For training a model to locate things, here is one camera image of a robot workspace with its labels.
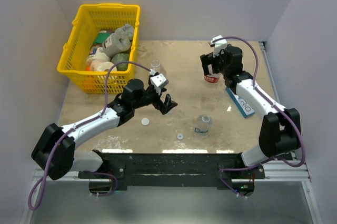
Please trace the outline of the green box in basket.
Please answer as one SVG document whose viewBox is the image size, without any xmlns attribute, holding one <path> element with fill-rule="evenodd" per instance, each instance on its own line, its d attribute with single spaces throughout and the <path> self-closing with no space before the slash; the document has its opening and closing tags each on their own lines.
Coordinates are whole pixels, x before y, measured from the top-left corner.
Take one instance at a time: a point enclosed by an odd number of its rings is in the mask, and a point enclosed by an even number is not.
<svg viewBox="0 0 337 224">
<path fill-rule="evenodd" d="M 105 42 L 105 40 L 111 35 L 112 33 L 111 32 L 108 32 L 106 30 L 101 30 L 96 38 L 94 39 L 94 44 L 102 44 Z"/>
</svg>

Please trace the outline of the yellow plastic basket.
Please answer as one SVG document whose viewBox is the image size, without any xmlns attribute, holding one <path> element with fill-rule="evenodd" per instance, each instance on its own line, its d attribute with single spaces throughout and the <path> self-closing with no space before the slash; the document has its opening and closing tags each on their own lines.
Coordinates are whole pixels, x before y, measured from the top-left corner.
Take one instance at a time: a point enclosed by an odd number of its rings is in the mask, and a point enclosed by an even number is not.
<svg viewBox="0 0 337 224">
<path fill-rule="evenodd" d="M 86 59 L 99 31 L 117 29 L 125 24 L 135 28 L 129 59 L 137 61 L 141 8 L 138 5 L 83 4 L 72 21 L 72 31 L 59 60 L 57 71 L 66 75 L 83 92 L 103 94 L 106 72 L 87 70 Z"/>
</svg>

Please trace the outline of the clear white bottle cap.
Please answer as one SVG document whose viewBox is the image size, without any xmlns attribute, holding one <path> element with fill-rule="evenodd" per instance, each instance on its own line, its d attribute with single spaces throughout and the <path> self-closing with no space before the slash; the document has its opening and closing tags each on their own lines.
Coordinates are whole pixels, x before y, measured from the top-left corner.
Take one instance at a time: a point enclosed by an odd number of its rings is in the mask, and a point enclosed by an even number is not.
<svg viewBox="0 0 337 224">
<path fill-rule="evenodd" d="M 177 139 L 178 140 L 182 140 L 184 138 L 182 133 L 177 134 Z"/>
</svg>

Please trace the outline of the green round fruit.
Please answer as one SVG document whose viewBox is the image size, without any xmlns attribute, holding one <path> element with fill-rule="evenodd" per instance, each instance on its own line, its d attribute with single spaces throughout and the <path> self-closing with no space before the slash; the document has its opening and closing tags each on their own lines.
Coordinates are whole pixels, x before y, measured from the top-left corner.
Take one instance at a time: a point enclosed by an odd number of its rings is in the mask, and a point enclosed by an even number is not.
<svg viewBox="0 0 337 224">
<path fill-rule="evenodd" d="M 118 53 L 112 59 L 111 62 L 115 65 L 119 62 L 126 62 L 129 61 L 130 55 L 129 53 Z M 116 69 L 118 71 L 126 71 L 128 68 L 128 63 L 122 63 L 117 65 Z"/>
</svg>

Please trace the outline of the clear bottle lying near basket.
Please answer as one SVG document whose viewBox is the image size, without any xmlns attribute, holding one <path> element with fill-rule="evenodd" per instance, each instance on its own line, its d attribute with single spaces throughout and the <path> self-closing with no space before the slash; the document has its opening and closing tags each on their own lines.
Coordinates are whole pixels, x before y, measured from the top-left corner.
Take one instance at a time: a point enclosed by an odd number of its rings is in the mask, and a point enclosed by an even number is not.
<svg viewBox="0 0 337 224">
<path fill-rule="evenodd" d="M 156 71 L 160 74 L 163 74 L 165 77 L 167 77 L 166 70 L 165 70 L 164 66 L 162 65 L 162 63 L 160 62 L 160 60 L 158 60 L 158 59 L 155 59 L 155 60 L 151 61 L 150 69 L 152 69 L 152 70 L 154 70 L 154 71 Z"/>
</svg>

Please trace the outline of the blue white toothpaste box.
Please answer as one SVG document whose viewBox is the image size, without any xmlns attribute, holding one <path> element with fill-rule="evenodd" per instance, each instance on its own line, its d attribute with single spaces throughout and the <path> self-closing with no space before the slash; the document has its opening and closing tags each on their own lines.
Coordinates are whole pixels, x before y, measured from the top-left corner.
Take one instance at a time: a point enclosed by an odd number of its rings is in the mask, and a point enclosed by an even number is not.
<svg viewBox="0 0 337 224">
<path fill-rule="evenodd" d="M 226 92 L 229 94 L 233 102 L 235 103 L 236 107 L 240 111 L 241 115 L 244 118 L 248 118 L 250 116 L 253 116 L 255 114 L 255 111 L 251 108 L 251 106 L 241 97 L 236 95 L 230 88 L 225 89 Z"/>
</svg>

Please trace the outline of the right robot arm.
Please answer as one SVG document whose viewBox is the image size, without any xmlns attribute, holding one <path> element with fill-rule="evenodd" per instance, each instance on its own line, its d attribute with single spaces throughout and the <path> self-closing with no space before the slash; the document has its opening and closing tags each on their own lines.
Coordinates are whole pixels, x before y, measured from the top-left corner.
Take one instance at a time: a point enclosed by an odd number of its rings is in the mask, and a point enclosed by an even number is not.
<svg viewBox="0 0 337 224">
<path fill-rule="evenodd" d="M 253 166 L 286 152 L 297 150 L 300 143 L 300 114 L 287 109 L 273 100 L 257 83 L 253 76 L 243 69 L 243 53 L 238 47 L 230 46 L 213 53 L 200 56 L 204 75 L 222 74 L 225 85 L 234 94 L 247 102 L 262 118 L 262 126 L 257 146 L 241 153 L 242 161 L 235 164 L 234 171 L 240 178 L 247 178 Z"/>
</svg>

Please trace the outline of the white tape roll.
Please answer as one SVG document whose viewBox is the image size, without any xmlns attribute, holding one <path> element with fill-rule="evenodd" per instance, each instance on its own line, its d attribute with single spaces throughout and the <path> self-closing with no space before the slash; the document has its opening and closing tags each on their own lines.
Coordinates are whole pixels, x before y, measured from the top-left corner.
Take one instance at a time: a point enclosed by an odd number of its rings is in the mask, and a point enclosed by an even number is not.
<svg viewBox="0 0 337 224">
<path fill-rule="evenodd" d="M 101 60 L 93 60 L 90 65 L 90 71 L 107 72 L 114 64 L 112 62 L 103 62 Z"/>
</svg>

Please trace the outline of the cream labelled container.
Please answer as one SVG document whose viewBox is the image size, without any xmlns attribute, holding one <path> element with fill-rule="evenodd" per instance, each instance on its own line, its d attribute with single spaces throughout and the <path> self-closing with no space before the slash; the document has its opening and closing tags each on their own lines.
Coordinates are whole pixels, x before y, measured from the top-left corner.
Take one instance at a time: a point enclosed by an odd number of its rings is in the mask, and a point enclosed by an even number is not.
<svg viewBox="0 0 337 224">
<path fill-rule="evenodd" d="M 96 45 L 96 46 L 91 47 L 86 63 L 91 64 L 92 61 L 94 60 L 100 60 L 102 62 L 109 62 L 111 58 L 104 53 L 102 46 Z"/>
</svg>

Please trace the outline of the clear bottle with red ring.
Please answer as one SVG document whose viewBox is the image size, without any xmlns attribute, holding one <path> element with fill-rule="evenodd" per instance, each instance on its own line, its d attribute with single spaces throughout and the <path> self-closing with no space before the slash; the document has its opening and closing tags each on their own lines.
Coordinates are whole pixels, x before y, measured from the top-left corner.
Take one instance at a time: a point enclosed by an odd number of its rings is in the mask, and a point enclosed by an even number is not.
<svg viewBox="0 0 337 224">
<path fill-rule="evenodd" d="M 218 83 L 219 79 L 221 77 L 221 74 L 208 74 L 204 76 L 204 80 L 211 84 Z"/>
</svg>

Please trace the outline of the clear labelled bottle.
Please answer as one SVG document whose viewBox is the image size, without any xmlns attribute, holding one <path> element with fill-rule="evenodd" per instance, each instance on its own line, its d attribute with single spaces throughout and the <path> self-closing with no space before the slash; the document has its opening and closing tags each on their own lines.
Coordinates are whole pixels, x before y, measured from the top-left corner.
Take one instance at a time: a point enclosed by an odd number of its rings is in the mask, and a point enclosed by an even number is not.
<svg viewBox="0 0 337 224">
<path fill-rule="evenodd" d="M 199 115 L 196 119 L 194 132 L 205 135 L 212 127 L 212 118 L 209 115 Z"/>
</svg>

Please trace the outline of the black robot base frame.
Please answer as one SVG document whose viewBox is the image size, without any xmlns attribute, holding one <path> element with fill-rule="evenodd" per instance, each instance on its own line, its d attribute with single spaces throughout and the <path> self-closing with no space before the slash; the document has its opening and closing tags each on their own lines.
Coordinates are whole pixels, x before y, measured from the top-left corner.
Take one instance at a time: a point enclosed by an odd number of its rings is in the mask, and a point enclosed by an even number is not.
<svg viewBox="0 0 337 224">
<path fill-rule="evenodd" d="M 137 154 L 96 152 L 103 163 L 98 171 L 81 171 L 89 190 L 99 195 L 128 187 L 233 188 L 245 196 L 255 181 L 265 178 L 262 165 L 246 169 L 238 154 Z"/>
</svg>

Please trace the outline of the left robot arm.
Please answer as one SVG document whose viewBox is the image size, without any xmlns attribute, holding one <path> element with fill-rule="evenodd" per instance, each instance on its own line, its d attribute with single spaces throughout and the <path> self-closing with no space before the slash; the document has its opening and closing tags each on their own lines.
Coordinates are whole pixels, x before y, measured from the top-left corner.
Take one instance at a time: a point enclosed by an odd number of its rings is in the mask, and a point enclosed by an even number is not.
<svg viewBox="0 0 337 224">
<path fill-rule="evenodd" d="M 128 122 L 138 108 L 153 105 L 165 115 L 177 106 L 170 95 L 161 100 L 169 83 L 163 74 L 150 76 L 148 83 L 145 89 L 140 79 L 132 79 L 123 92 L 99 112 L 62 127 L 48 125 L 32 151 L 32 159 L 53 180 L 62 178 L 70 171 L 87 170 L 97 178 L 105 177 L 109 172 L 108 163 L 96 153 L 80 153 L 76 149 L 95 136 Z"/>
</svg>

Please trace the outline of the grey paper roll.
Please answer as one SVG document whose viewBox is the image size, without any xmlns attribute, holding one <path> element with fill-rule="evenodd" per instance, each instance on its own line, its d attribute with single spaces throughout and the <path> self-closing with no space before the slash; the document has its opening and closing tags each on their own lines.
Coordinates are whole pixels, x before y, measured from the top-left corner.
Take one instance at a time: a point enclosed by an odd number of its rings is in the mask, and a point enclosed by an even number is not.
<svg viewBox="0 0 337 224">
<path fill-rule="evenodd" d="M 103 52 L 111 58 L 118 53 L 126 52 L 131 48 L 134 32 L 135 29 L 130 24 L 117 28 L 103 43 Z"/>
</svg>

